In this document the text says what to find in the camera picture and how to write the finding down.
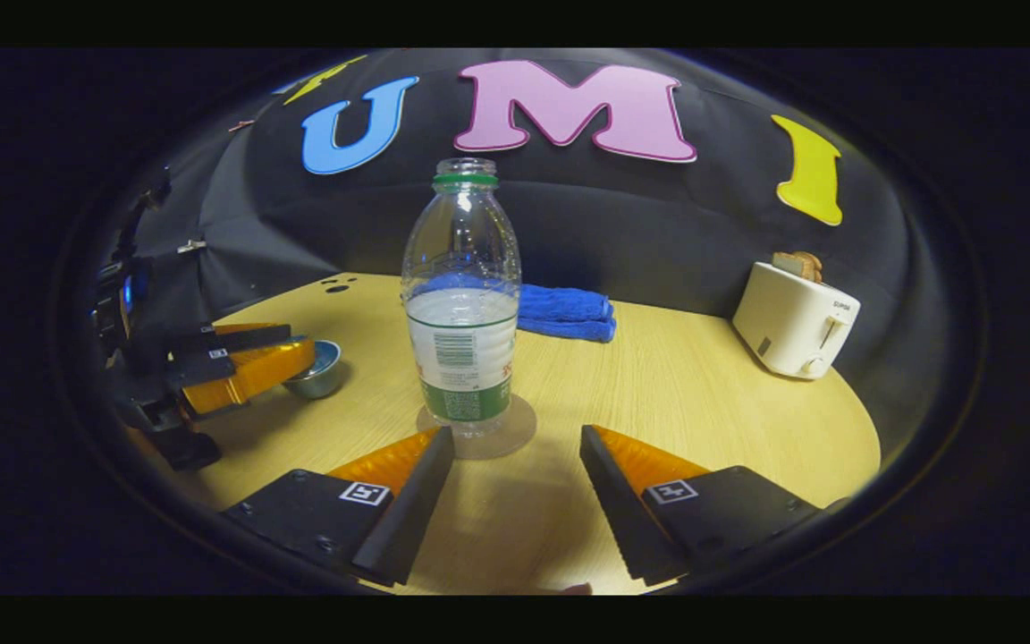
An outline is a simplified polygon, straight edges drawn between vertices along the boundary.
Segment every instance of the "toaster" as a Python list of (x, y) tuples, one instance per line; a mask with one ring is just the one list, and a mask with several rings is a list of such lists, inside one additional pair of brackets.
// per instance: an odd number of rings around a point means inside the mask
[(767, 370), (814, 380), (837, 359), (859, 310), (843, 291), (759, 261), (732, 323)]

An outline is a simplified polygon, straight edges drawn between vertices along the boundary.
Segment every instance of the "small bowl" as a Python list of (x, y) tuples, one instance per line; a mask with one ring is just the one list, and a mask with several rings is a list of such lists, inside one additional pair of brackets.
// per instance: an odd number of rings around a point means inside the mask
[(340, 345), (329, 341), (317, 341), (314, 345), (315, 363), (312, 363), (312, 367), (283, 383), (286, 389), (309, 400), (331, 395), (340, 383), (340, 370), (336, 369), (336, 365), (340, 363)]

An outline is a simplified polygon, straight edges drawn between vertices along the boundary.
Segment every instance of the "yellow lightning bolt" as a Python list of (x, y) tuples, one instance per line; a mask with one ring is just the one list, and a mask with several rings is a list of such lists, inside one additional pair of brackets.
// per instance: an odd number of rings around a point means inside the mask
[(306, 82), (306, 84), (304, 84), (302, 89), (298, 90), (296, 94), (291, 95), (291, 98), (285, 101), (285, 105), (288, 105), (288, 103), (291, 103), (296, 99), (303, 97), (304, 94), (308, 94), (309, 92), (317, 89), (317, 87), (319, 87), (323, 81), (329, 80), (329, 78), (332, 78), (336, 76), (336, 74), (344, 71), (344, 68), (347, 68), (348, 65), (352, 65), (352, 63), (362, 61), (367, 57), (368, 54), (363, 55), (363, 57), (352, 58), (352, 60), (348, 61), (347, 63), (340, 63), (339, 65), (335, 66), (335, 68), (321, 71), (320, 73), (315, 74), (315, 76), (308, 78), (308, 82)]

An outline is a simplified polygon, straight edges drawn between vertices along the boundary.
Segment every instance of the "letter m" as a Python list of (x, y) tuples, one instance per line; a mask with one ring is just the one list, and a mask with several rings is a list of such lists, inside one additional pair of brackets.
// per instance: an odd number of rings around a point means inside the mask
[(671, 163), (698, 158), (682, 137), (675, 109), (678, 78), (609, 65), (571, 87), (530, 61), (473, 65), (460, 76), (475, 78), (475, 105), (471, 127), (455, 136), (458, 150), (510, 150), (526, 143), (531, 136), (515, 127), (515, 105), (556, 145), (573, 143), (606, 107), (607, 127), (593, 135), (602, 149)]

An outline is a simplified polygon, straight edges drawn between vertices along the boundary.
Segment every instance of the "blue towel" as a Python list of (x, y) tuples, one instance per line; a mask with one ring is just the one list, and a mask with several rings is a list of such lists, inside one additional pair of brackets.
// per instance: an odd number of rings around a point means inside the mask
[[(416, 295), (441, 289), (490, 289), (474, 274), (441, 274), (418, 286)], [(544, 289), (523, 284), (519, 291), (518, 327), (533, 334), (610, 342), (618, 323), (604, 295), (580, 289)]]

